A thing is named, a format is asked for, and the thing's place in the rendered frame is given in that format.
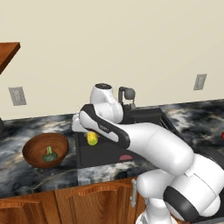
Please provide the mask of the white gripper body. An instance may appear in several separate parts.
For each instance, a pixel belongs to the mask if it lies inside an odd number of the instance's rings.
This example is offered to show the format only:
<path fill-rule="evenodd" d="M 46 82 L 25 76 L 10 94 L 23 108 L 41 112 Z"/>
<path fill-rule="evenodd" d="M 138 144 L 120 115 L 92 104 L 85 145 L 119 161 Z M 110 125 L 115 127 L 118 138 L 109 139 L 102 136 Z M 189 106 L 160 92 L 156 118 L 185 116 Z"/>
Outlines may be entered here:
<path fill-rule="evenodd" d="M 82 132 L 82 133 L 88 133 L 88 130 L 85 129 L 79 119 L 79 114 L 73 115 L 73 121 L 72 121 L 72 131 L 73 132 Z"/>

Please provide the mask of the black sink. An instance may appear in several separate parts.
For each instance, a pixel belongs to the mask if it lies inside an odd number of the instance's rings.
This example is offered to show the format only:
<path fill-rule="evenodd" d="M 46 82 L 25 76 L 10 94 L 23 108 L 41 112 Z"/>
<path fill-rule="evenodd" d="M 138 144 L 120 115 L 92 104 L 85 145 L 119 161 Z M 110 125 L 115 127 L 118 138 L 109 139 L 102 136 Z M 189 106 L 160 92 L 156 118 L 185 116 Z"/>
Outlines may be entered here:
<path fill-rule="evenodd" d="M 161 108 L 134 108 L 132 110 L 124 110 L 123 112 L 122 124 L 146 122 L 160 125 L 179 138 L 184 139 Z M 88 144 L 87 133 L 74 132 L 74 137 L 79 169 L 144 159 L 138 154 L 125 150 L 102 136 L 98 137 L 98 143 L 93 146 Z M 130 155 L 133 159 L 119 161 L 121 155 Z"/>

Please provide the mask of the brown wooden bowl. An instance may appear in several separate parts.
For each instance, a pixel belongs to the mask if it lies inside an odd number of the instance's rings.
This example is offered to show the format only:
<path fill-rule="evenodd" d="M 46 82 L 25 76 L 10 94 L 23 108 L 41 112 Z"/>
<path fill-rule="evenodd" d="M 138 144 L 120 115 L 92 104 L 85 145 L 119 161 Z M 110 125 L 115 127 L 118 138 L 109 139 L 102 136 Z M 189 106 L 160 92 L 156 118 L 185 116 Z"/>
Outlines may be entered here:
<path fill-rule="evenodd" d="M 46 162 L 43 156 L 47 154 L 47 147 L 58 156 L 53 161 Z M 59 133 L 42 133 L 31 138 L 23 147 L 24 160 L 33 167 L 52 168 L 58 165 L 67 155 L 69 142 L 67 138 Z"/>

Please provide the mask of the yellow green fruit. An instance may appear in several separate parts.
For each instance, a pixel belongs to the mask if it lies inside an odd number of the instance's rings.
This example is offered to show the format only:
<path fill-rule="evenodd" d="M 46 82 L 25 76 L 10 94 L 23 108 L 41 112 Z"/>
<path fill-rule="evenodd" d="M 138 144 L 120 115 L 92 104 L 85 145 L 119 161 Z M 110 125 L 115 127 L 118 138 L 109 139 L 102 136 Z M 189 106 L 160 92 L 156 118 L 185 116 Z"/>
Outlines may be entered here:
<path fill-rule="evenodd" d="M 87 143 L 91 146 L 96 145 L 98 143 L 98 136 L 94 132 L 87 133 Z"/>

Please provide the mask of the green broccoli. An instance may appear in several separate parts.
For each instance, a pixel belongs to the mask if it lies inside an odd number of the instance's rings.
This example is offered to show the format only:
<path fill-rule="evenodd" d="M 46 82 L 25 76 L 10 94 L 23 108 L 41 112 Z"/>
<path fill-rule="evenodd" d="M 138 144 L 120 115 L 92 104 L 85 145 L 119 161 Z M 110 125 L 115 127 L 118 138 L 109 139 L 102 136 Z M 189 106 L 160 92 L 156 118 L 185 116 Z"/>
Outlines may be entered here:
<path fill-rule="evenodd" d="M 46 147 L 46 154 L 42 157 L 45 162 L 51 162 L 58 158 L 58 154 L 52 151 L 51 146 Z"/>

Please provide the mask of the grey tap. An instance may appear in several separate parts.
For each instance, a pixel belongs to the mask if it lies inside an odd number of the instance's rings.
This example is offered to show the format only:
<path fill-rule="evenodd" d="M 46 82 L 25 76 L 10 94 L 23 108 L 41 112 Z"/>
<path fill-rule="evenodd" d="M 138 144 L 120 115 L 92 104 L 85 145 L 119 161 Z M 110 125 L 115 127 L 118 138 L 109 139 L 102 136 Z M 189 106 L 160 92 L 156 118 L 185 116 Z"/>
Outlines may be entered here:
<path fill-rule="evenodd" d="M 118 101 L 122 105 L 124 110 L 132 110 L 136 107 L 135 104 L 136 92 L 133 88 L 130 87 L 119 87 L 118 89 Z M 131 101 L 130 104 L 124 104 L 123 98 Z"/>

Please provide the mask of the wooden cupboard door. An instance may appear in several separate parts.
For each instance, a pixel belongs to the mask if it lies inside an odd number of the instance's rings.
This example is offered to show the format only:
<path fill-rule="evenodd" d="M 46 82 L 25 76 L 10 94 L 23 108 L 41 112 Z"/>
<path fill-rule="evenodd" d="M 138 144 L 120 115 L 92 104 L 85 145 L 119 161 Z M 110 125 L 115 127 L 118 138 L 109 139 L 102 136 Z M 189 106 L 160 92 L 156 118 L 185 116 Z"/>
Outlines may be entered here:
<path fill-rule="evenodd" d="M 60 224 L 54 193 L 0 199 L 0 224 Z"/>
<path fill-rule="evenodd" d="M 131 206 L 132 178 L 55 191 L 62 224 L 135 224 L 145 209 L 138 193 Z"/>

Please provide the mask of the grey wall outlet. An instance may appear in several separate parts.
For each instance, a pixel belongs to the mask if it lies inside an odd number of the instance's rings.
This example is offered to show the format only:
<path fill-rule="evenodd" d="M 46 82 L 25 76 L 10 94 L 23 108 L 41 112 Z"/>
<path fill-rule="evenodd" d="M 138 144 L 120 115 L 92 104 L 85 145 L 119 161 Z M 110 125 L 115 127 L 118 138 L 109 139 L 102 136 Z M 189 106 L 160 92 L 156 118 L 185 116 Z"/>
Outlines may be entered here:
<path fill-rule="evenodd" d="M 207 74 L 206 73 L 198 74 L 197 77 L 196 77 L 195 83 L 194 83 L 193 90 L 194 91 L 202 90 L 204 85 L 205 85 L 206 78 L 207 78 Z"/>
<path fill-rule="evenodd" d="M 26 104 L 25 94 L 22 87 L 10 87 L 9 92 L 14 106 L 23 106 Z"/>

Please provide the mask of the wooden wall cupboard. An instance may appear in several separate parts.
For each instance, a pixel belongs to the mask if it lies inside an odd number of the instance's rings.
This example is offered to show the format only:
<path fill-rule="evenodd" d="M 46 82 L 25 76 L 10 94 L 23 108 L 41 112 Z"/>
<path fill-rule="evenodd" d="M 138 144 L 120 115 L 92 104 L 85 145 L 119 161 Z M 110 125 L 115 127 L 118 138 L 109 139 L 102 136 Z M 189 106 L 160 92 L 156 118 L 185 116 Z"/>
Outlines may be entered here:
<path fill-rule="evenodd" d="M 19 49 L 19 42 L 0 43 L 0 74 L 8 66 Z"/>

